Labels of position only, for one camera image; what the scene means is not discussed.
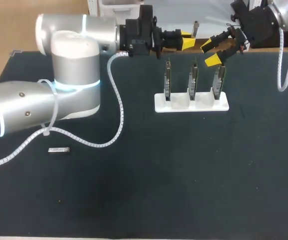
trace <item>small metal object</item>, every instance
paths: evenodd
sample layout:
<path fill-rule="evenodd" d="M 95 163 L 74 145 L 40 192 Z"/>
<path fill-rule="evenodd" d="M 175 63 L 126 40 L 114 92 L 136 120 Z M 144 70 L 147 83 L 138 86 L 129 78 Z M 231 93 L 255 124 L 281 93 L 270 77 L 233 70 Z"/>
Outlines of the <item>small metal object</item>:
<path fill-rule="evenodd" d="M 214 98 L 219 100 L 220 93 L 222 92 L 224 80 L 226 75 L 226 67 L 220 65 L 215 72 L 214 81 L 213 81 L 213 93 Z"/>
<path fill-rule="evenodd" d="M 197 92 L 197 78 L 198 78 L 198 67 L 197 62 L 194 61 L 191 72 L 189 73 L 189 80 L 188 80 L 188 93 L 190 101 L 195 100 L 195 95 Z"/>
<path fill-rule="evenodd" d="M 192 32 L 192 38 L 196 38 L 197 32 L 199 28 L 199 22 L 195 21 L 194 22 L 194 27 L 193 27 L 193 32 Z"/>
<path fill-rule="evenodd" d="M 62 148 L 61 148 L 61 147 L 59 147 L 59 148 L 58 148 L 58 147 L 56 147 L 56 148 L 55 148 L 55 147 L 53 147 L 53 148 L 50 147 L 50 148 L 48 149 L 48 152 L 49 152 L 49 153 L 58 153 L 58 152 L 59 152 L 59 153 L 61 153 L 61 152 L 62 152 L 62 153 L 69 153 L 69 152 L 70 152 L 70 149 L 69 149 L 69 147 L 62 147 Z"/>
<path fill-rule="evenodd" d="M 171 93 L 171 65 L 170 61 L 166 62 L 166 71 L 164 75 L 164 91 L 166 101 L 170 101 L 170 93 Z"/>

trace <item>cable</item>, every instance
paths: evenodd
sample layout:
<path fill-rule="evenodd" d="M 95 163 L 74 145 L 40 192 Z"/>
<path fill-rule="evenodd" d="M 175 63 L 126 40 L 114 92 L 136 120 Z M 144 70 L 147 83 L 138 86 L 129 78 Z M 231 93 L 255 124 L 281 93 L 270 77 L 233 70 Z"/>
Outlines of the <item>cable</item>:
<path fill-rule="evenodd" d="M 49 136 L 49 131 L 50 129 L 53 127 L 55 121 L 56 121 L 56 118 L 57 118 L 57 114 L 58 114 L 58 95 L 57 95 L 57 91 L 56 91 L 56 88 L 54 87 L 54 84 L 52 84 L 49 80 L 47 79 L 40 79 L 37 81 L 38 83 L 42 83 L 42 82 L 46 82 L 50 88 L 52 89 L 53 91 L 53 95 L 54 95 L 54 98 L 55 98 L 55 102 L 54 102 L 54 108 L 53 108 L 53 116 L 50 120 L 50 123 L 47 127 L 47 129 L 43 132 L 43 135 L 44 136 Z"/>
<path fill-rule="evenodd" d="M 280 92 L 283 92 L 287 89 L 288 87 L 288 71 L 286 75 L 286 79 L 284 82 L 284 85 L 282 86 L 282 64 L 283 64 L 283 53 L 284 53 L 284 31 L 279 28 L 279 33 L 280 33 L 280 49 L 279 49 L 279 59 L 278 59 L 278 70 L 277 70 L 277 85 L 278 85 L 278 90 Z"/>
<path fill-rule="evenodd" d="M 126 56 L 128 56 L 127 52 L 116 53 L 115 55 L 113 55 L 108 60 L 108 63 L 107 63 L 107 73 L 108 73 L 108 76 L 109 76 L 109 80 L 110 80 L 110 82 L 111 82 L 111 84 L 113 86 L 113 89 L 115 91 L 115 94 L 116 94 L 116 97 L 117 97 L 117 100 L 118 100 L 118 103 L 119 103 L 119 109 L 120 109 L 120 123 L 119 123 L 119 127 L 118 127 L 116 135 L 113 137 L 112 140 L 110 140 L 110 141 L 108 141 L 106 143 L 96 144 L 96 143 L 91 143 L 91 142 L 85 141 L 85 140 L 81 139 L 80 137 L 77 137 L 77 136 L 73 135 L 72 133 L 70 133 L 70 132 L 68 132 L 66 130 L 60 129 L 58 127 L 56 127 L 56 128 L 52 127 L 50 130 L 53 131 L 53 132 L 57 132 L 57 133 L 66 135 L 66 136 L 72 138 L 73 140 L 75 140 L 75 141 L 77 141 L 77 142 L 79 142 L 81 144 L 87 145 L 89 147 L 104 148 L 104 147 L 107 147 L 107 146 L 113 144 L 118 139 L 118 137 L 120 136 L 120 134 L 122 132 L 122 129 L 123 129 L 123 126 L 124 126 L 124 107 L 123 107 L 123 102 L 122 102 L 122 99 L 121 99 L 120 94 L 118 92 L 117 86 L 116 86 L 115 81 L 113 79 L 113 75 L 112 75 L 112 72 L 111 72 L 111 64 L 116 58 L 118 58 L 118 57 L 126 57 Z M 0 165 L 2 165 L 4 163 L 7 163 L 10 160 L 12 160 L 13 158 L 15 158 L 34 138 L 36 138 L 38 135 L 41 135 L 46 130 L 47 130 L 47 128 L 44 127 L 42 129 L 39 129 L 36 132 L 34 132 L 14 152 L 12 152 L 10 155 L 0 159 Z"/>

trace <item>white holder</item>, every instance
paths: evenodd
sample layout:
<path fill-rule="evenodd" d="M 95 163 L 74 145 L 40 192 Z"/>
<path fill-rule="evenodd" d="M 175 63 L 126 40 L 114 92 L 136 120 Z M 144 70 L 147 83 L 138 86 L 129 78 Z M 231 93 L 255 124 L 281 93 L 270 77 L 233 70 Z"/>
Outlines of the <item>white holder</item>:
<path fill-rule="evenodd" d="M 164 93 L 155 94 L 155 111 L 157 113 L 224 112 L 228 110 L 226 94 L 222 91 L 219 100 L 215 100 L 213 88 L 210 89 L 210 92 L 197 92 L 194 101 L 190 100 L 188 91 L 171 93 L 170 101 L 166 101 Z"/>

